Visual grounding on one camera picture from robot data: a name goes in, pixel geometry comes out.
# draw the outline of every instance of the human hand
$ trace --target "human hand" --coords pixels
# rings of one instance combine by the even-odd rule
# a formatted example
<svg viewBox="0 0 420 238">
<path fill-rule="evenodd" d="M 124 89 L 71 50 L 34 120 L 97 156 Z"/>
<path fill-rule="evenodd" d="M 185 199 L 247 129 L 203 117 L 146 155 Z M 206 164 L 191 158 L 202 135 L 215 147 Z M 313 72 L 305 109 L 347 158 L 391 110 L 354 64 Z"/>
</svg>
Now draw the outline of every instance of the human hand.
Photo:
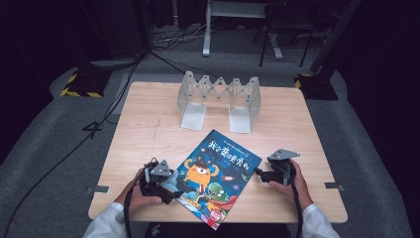
<svg viewBox="0 0 420 238">
<path fill-rule="evenodd" d="M 293 160 L 291 160 L 291 162 L 293 163 L 294 168 L 296 169 L 296 176 L 294 178 L 294 184 L 296 186 L 297 192 L 299 193 L 300 207 L 302 208 L 302 210 L 304 210 L 306 207 L 308 207 L 310 204 L 314 202 L 312 201 L 312 198 L 309 195 L 308 185 L 306 184 L 305 178 L 302 175 L 302 171 L 300 170 L 299 165 L 297 165 L 297 163 L 294 162 Z M 293 204 L 295 203 L 294 194 L 293 194 L 291 185 L 285 186 L 274 180 L 271 180 L 268 184 L 274 187 L 274 189 L 284 194 L 288 201 L 290 201 Z"/>
<path fill-rule="evenodd" d="M 121 192 L 121 194 L 114 200 L 115 202 L 118 202 L 122 205 L 124 205 L 124 200 L 126 199 L 127 192 L 130 190 L 130 187 L 133 185 L 133 182 L 135 182 L 136 178 L 139 176 L 139 174 L 142 172 L 143 169 L 140 169 L 136 176 L 131 180 L 124 190 Z M 140 207 L 146 206 L 146 205 L 153 205 L 153 204 L 159 204 L 161 203 L 161 198 L 158 196 L 144 196 L 142 192 L 140 191 L 140 186 L 135 185 L 133 188 L 133 194 L 130 201 L 130 207 L 129 211 L 136 211 L 139 210 Z"/>
</svg>

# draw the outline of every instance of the white sleeve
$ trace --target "white sleeve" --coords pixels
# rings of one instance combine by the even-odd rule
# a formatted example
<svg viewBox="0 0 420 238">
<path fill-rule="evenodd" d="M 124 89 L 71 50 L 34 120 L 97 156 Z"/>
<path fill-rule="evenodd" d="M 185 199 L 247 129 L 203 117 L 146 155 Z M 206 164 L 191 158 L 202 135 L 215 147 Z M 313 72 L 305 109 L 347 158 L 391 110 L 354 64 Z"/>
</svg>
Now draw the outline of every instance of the white sleeve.
<svg viewBox="0 0 420 238">
<path fill-rule="evenodd" d="M 124 206 L 118 202 L 111 203 L 90 222 L 83 237 L 126 237 Z"/>
<path fill-rule="evenodd" d="M 340 237 L 330 221 L 316 204 L 303 210 L 302 238 Z"/>
</svg>

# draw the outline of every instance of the wooden table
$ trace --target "wooden table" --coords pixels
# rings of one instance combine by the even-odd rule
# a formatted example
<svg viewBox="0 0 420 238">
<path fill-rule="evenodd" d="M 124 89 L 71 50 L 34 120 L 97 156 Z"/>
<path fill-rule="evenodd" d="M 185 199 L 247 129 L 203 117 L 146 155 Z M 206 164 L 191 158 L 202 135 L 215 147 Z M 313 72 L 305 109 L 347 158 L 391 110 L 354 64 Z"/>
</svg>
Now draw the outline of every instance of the wooden table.
<svg viewBox="0 0 420 238">
<path fill-rule="evenodd" d="M 134 82 L 128 93 L 98 185 L 108 193 L 95 193 L 89 216 L 96 217 L 134 178 L 139 168 L 156 157 L 175 170 L 212 130 L 262 158 L 260 168 L 269 171 L 266 157 L 278 148 L 300 153 L 295 161 L 306 178 L 310 194 L 331 222 L 345 222 L 345 206 L 336 188 L 317 132 L 299 89 L 261 87 L 262 108 L 253 133 L 229 131 L 229 98 L 207 101 L 203 130 L 180 128 L 176 107 L 179 83 Z M 171 204 L 144 207 L 131 215 L 138 221 L 201 222 L 174 200 Z M 225 222 L 297 222 L 296 208 L 283 195 L 253 175 Z"/>
</svg>

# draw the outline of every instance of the cable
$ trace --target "cable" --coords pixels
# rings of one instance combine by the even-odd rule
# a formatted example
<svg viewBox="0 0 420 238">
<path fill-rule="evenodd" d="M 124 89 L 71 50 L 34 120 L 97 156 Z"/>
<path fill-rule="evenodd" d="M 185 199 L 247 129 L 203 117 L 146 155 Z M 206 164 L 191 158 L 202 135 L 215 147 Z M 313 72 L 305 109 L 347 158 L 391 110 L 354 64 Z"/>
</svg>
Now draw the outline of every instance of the cable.
<svg viewBox="0 0 420 238">
<path fill-rule="evenodd" d="M 204 30 L 204 27 L 206 25 L 207 24 L 204 24 L 201 27 L 199 27 L 197 30 L 193 30 L 194 32 L 191 34 L 191 36 L 186 36 L 186 33 L 183 33 L 181 36 L 176 37 L 176 34 L 179 32 L 179 31 L 177 31 L 170 38 L 165 38 L 165 39 L 154 41 L 155 44 L 156 43 L 160 43 L 160 42 L 166 42 L 166 41 L 168 41 L 166 47 L 154 46 L 154 50 L 156 50 L 156 51 L 173 50 L 173 49 L 177 48 L 178 46 L 180 46 L 183 43 L 190 43 L 190 42 L 193 42 L 193 41 L 197 40 L 198 38 L 202 38 L 202 37 L 204 37 L 204 35 L 197 36 L 197 37 L 194 37 L 194 35 L 197 34 L 197 33 L 199 33 L 199 32 L 202 32 Z"/>
<path fill-rule="evenodd" d="M 138 182 L 140 182 L 140 178 L 145 174 L 145 170 L 142 170 L 139 175 L 134 179 L 130 189 L 128 190 L 126 197 L 124 199 L 124 221 L 125 221 L 125 227 L 126 227 L 126 234 L 127 238 L 132 238 L 131 233 L 131 227 L 130 227 L 130 214 L 129 214 L 129 207 L 130 207 L 130 201 L 133 195 L 133 190 L 136 185 L 139 185 Z"/>
<path fill-rule="evenodd" d="M 173 68 L 175 68 L 176 70 L 178 70 L 180 73 L 185 74 L 185 71 L 183 71 L 183 70 L 179 69 L 179 67 L 177 67 L 177 66 L 173 65 L 172 63 L 168 62 L 166 59 L 164 59 L 164 58 L 162 58 L 162 57 L 160 57 L 160 56 L 156 55 L 156 54 L 155 54 L 154 52 L 152 52 L 152 51 L 149 51 L 149 52 L 152 54 L 152 56 L 154 56 L 154 57 L 158 58 L 159 60 L 163 60 L 164 62 L 166 62 L 167 64 L 171 65 Z"/>
<path fill-rule="evenodd" d="M 207 72 L 207 73 L 209 73 L 209 74 L 211 74 L 211 75 L 215 76 L 216 78 L 219 78 L 219 77 L 220 77 L 220 76 L 218 76 L 218 75 L 214 74 L 213 72 L 211 72 L 211 71 L 207 71 L 207 70 L 204 70 L 204 69 L 202 69 L 202 68 L 198 68 L 198 67 L 190 66 L 190 65 L 188 65 L 188 64 L 185 64 L 185 63 L 182 63 L 182 62 L 173 61 L 173 60 L 171 60 L 171 59 L 165 59 L 165 60 L 168 60 L 168 61 L 170 61 L 170 62 L 172 62 L 172 63 L 181 64 L 181 65 L 184 65 L 184 66 L 187 66 L 187 67 L 190 67 L 190 68 L 194 68 L 194 69 L 197 69 L 197 70 L 200 70 L 200 71 L 203 71 L 203 72 Z"/>
<path fill-rule="evenodd" d="M 128 75 L 128 80 L 130 81 L 131 76 L 133 75 L 134 70 L 136 69 L 136 67 L 139 65 L 140 61 L 143 59 L 142 56 L 139 57 L 139 60 L 137 61 L 137 63 L 135 65 L 133 65 L 133 67 L 130 69 L 129 75 Z M 81 140 L 81 142 L 79 144 L 77 144 L 69 153 L 67 153 L 61 160 L 58 161 L 58 163 L 56 163 L 51 169 L 49 169 L 26 193 L 25 195 L 22 197 L 22 199 L 19 201 L 18 205 L 15 207 L 15 209 L 12 212 L 12 215 L 9 218 L 9 221 L 6 225 L 4 234 L 3 234 L 3 238 L 7 237 L 7 233 L 9 232 L 9 228 L 10 225 L 12 224 L 13 218 L 15 217 L 16 213 L 18 212 L 19 208 L 21 207 L 21 205 L 24 203 L 24 201 L 26 200 L 26 198 L 31 194 L 31 192 L 53 171 L 55 170 L 55 168 L 57 168 L 59 165 L 61 165 L 61 163 L 63 163 L 68 157 L 70 157 L 81 145 L 83 145 L 88 138 L 90 138 L 90 136 L 96 132 L 96 130 L 107 120 L 107 118 L 111 115 L 111 113 L 115 110 L 115 108 L 117 107 L 118 103 L 121 101 L 122 96 L 118 99 L 118 102 L 114 105 L 114 107 L 109 111 L 108 114 L 105 114 L 105 118 L 102 119 L 101 122 L 99 122 L 95 128 L 93 128 L 93 130 L 85 137 L 83 138 L 83 140 Z"/>
<path fill-rule="evenodd" d="M 200 30 L 201 29 L 203 29 L 204 27 L 206 26 L 206 24 L 204 24 L 203 26 L 201 26 L 201 27 L 199 27 L 198 29 L 196 29 L 196 30 L 187 30 L 187 31 L 185 31 L 185 32 L 193 32 L 192 33 L 192 35 L 191 36 L 189 36 L 189 37 L 194 37 L 194 35 L 197 33 L 197 32 L 200 32 Z M 175 34 L 173 34 L 170 38 L 167 36 L 167 33 L 168 32 L 175 32 Z M 167 41 L 167 40 L 170 40 L 170 39 L 174 39 L 174 37 L 176 36 L 176 34 L 177 33 L 179 33 L 179 31 L 167 31 L 167 32 L 157 32 L 157 33 L 155 33 L 155 34 L 165 34 L 166 35 L 166 37 L 165 38 L 163 38 L 163 40 L 160 40 L 160 41 Z"/>
<path fill-rule="evenodd" d="M 299 193 L 297 192 L 296 185 L 294 184 L 294 179 L 291 180 L 291 189 L 293 190 L 294 203 L 296 204 L 296 211 L 297 211 L 297 218 L 298 218 L 296 238 L 299 238 L 302 233 L 303 216 L 302 216 L 302 207 L 300 206 L 300 202 L 299 202 Z"/>
<path fill-rule="evenodd" d="M 144 52 L 141 52 L 141 53 L 140 53 L 140 56 L 139 56 L 139 62 L 140 62 L 141 60 L 143 60 L 143 58 L 145 57 L 146 53 L 147 53 L 146 51 L 144 51 Z M 106 111 L 105 111 L 105 115 L 104 115 L 104 118 L 105 118 L 105 121 L 106 121 L 106 122 L 108 122 L 108 123 L 110 123 L 110 124 L 117 125 L 117 123 L 116 123 L 116 122 L 109 121 L 109 120 L 108 120 L 108 117 L 112 114 L 112 112 L 115 110 L 115 108 L 116 108 L 116 107 L 117 107 L 117 105 L 120 103 L 121 99 L 123 98 L 123 95 L 124 95 L 125 91 L 127 90 L 128 86 L 129 86 L 129 84 L 130 84 L 131 77 L 132 77 L 132 75 L 133 75 L 133 73 L 134 73 L 134 69 L 135 69 L 136 67 L 137 67 L 137 66 L 135 66 L 134 68 L 132 68 L 132 69 L 129 71 L 128 76 L 127 76 L 127 81 L 126 81 L 126 84 L 124 84 L 124 86 L 123 86 L 123 88 L 121 89 L 121 91 L 120 91 L 120 92 L 118 92 L 118 94 L 117 94 L 117 96 L 115 97 L 115 99 L 112 101 L 112 103 L 111 103 L 111 104 L 108 106 L 108 108 L 106 109 Z"/>
<path fill-rule="evenodd" d="M 179 31 L 176 31 L 175 34 L 173 34 L 172 36 L 168 36 L 166 33 L 155 33 L 155 35 L 164 35 L 164 37 L 162 36 L 158 36 L 158 38 L 154 39 L 154 43 L 162 43 L 162 42 L 169 42 L 172 40 L 176 40 L 179 38 L 179 36 L 177 36 L 176 34 L 179 33 Z"/>
</svg>

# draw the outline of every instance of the children's book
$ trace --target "children's book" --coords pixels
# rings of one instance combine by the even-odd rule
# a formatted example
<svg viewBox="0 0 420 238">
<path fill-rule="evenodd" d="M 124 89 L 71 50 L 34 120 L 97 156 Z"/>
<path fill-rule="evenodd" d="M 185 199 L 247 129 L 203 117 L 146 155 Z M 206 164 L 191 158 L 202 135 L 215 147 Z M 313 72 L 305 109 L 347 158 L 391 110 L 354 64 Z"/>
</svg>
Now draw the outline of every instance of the children's book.
<svg viewBox="0 0 420 238">
<path fill-rule="evenodd" d="M 177 200 L 217 230 L 261 158 L 212 130 L 173 172 L 164 187 L 183 191 Z"/>
</svg>

